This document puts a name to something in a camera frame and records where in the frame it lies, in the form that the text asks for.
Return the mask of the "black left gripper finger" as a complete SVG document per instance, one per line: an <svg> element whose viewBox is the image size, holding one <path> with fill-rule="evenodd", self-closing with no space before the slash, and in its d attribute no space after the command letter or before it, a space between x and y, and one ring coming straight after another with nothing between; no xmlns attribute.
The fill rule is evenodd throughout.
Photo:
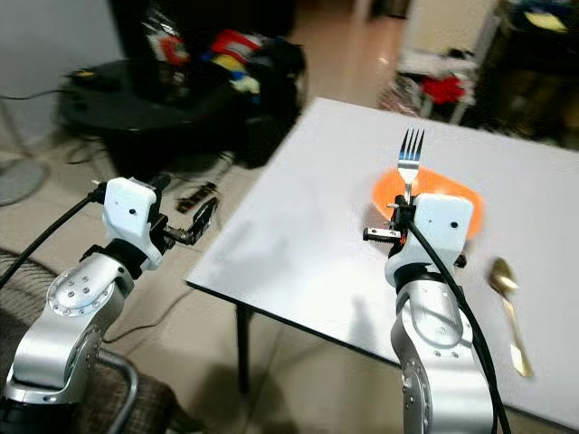
<svg viewBox="0 0 579 434"><path fill-rule="evenodd" d="M208 227L211 226L218 207L219 199L216 197L208 198L205 203L202 203L202 205L198 207L198 210L194 213L194 218L192 218L189 231L187 231L188 240L199 241L202 239Z"/></svg>

